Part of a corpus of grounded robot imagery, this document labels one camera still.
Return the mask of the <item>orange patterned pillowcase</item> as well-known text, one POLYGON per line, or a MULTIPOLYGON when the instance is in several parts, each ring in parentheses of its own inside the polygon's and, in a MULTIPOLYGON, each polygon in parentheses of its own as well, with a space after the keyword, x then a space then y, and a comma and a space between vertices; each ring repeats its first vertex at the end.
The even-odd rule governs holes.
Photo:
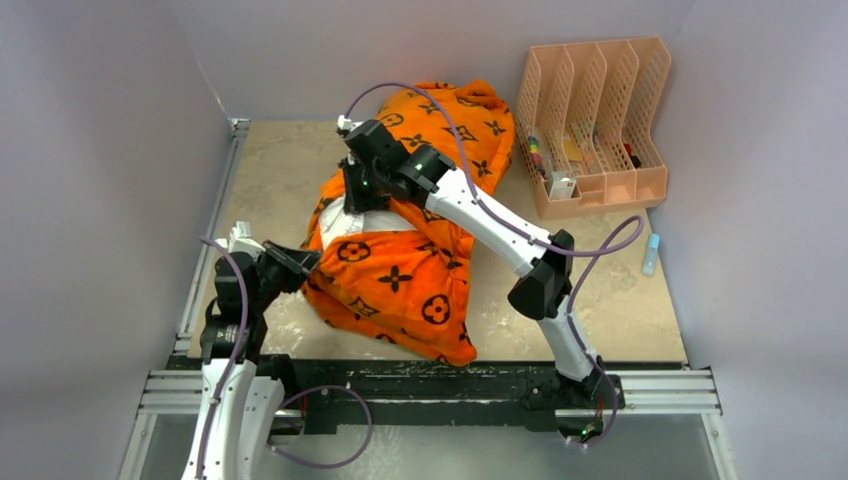
MULTIPOLYGON (((408 150, 430 144, 458 164, 468 163, 482 191, 493 194, 512 162, 513 115, 486 81, 458 87, 420 83, 380 108, 378 119, 408 150)), ((466 327, 473 237, 442 217, 391 201, 388 209, 414 231, 359 233, 326 249, 318 216, 345 196, 336 173, 321 188, 305 247, 322 254, 305 297, 331 327, 384 340, 454 366, 477 356, 466 327)))

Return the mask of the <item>white pillow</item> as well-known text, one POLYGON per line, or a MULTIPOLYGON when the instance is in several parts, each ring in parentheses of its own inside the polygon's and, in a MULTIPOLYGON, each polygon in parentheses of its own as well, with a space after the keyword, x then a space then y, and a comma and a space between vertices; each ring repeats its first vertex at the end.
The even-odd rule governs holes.
POLYGON ((389 210, 372 210, 360 214, 346 213, 344 200, 344 197, 332 200, 318 216, 318 233, 324 249, 337 238, 354 234, 416 229, 402 216, 389 210))

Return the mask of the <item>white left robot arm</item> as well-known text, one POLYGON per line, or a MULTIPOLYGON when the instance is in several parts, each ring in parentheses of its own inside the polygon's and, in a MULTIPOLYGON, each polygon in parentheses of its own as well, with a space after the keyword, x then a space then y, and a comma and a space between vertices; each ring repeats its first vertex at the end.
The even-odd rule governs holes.
POLYGON ((215 296, 201 332, 200 407, 185 479, 250 479, 273 413, 297 399, 298 382, 282 371, 258 372, 267 333, 264 313, 297 292, 319 264, 314 250, 271 241, 212 242, 215 296))

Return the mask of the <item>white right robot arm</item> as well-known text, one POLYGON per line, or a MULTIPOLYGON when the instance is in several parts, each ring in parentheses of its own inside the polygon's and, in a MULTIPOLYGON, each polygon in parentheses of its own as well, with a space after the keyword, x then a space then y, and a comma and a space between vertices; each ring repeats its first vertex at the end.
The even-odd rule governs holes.
POLYGON ((615 385, 577 319, 578 287, 570 275, 578 253, 571 234, 526 222, 476 187, 446 154, 430 145, 409 152, 377 120, 340 116, 337 132, 348 149, 340 163, 346 216, 362 222, 392 200, 409 201, 469 233, 513 268, 517 281, 508 302, 540 327, 564 399, 576 407, 618 405, 615 385))

